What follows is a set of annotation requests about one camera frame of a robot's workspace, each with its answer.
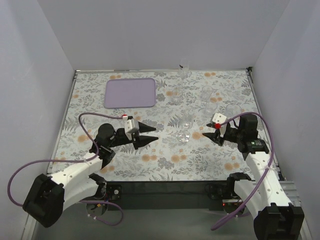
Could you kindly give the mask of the clear stemmed wine glass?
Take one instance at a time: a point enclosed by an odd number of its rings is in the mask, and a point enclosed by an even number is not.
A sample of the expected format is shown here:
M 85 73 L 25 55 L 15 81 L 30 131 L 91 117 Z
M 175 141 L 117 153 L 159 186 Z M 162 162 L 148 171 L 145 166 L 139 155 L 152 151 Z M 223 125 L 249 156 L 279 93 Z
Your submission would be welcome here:
M 180 121 L 180 130 L 177 133 L 177 139 L 182 143 L 190 140 L 189 130 L 194 124 L 194 110 L 192 108 L 185 109 Z

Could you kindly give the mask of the tall clear champagne flute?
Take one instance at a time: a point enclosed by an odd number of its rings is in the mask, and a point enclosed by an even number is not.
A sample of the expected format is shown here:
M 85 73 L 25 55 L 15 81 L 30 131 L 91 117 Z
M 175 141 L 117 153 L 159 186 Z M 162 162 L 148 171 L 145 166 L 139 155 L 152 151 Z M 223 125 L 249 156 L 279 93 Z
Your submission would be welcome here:
M 179 63 L 179 75 L 182 79 L 188 76 L 190 61 L 187 58 L 182 58 Z

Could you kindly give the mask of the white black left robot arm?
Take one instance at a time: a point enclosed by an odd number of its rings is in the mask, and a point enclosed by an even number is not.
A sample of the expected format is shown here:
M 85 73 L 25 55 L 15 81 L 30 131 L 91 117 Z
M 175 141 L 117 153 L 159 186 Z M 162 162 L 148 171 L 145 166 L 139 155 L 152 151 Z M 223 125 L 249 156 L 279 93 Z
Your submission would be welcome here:
M 115 156 L 113 147 L 132 144 L 137 150 L 158 140 L 156 136 L 143 136 L 156 128 L 135 119 L 124 121 L 124 127 L 114 129 L 109 123 L 102 124 L 85 161 L 75 163 L 52 175 L 38 175 L 22 205 L 25 212 L 43 227 L 52 226 L 63 211 L 82 200 L 95 205 L 95 201 L 108 200 L 111 191 L 107 181 L 97 174 Z

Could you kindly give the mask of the clear tumbler glass near arm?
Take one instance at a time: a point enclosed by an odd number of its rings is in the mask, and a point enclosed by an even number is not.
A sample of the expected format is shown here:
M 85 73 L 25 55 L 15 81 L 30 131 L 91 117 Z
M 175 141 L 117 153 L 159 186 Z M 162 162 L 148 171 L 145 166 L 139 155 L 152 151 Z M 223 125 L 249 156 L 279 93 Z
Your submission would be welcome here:
M 230 103 L 225 107 L 224 115 L 227 117 L 227 119 L 231 119 L 234 116 L 237 116 L 242 113 L 242 108 L 235 103 Z

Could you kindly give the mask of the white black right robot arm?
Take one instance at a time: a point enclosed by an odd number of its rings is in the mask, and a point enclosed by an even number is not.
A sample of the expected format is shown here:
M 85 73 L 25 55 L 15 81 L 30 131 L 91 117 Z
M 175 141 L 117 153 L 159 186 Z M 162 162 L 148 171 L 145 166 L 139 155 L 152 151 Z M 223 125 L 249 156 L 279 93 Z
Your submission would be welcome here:
M 224 142 L 235 143 L 250 168 L 253 182 L 243 173 L 230 176 L 231 193 L 237 195 L 241 205 L 218 220 L 210 229 L 215 231 L 248 209 L 253 217 L 253 230 L 258 240 L 296 240 L 299 238 L 305 214 L 301 206 L 295 206 L 285 193 L 273 169 L 274 143 L 269 144 L 258 137 L 258 120 L 263 117 L 256 112 L 244 112 L 227 118 L 215 113 L 208 127 L 214 132 L 204 136 L 222 146 Z

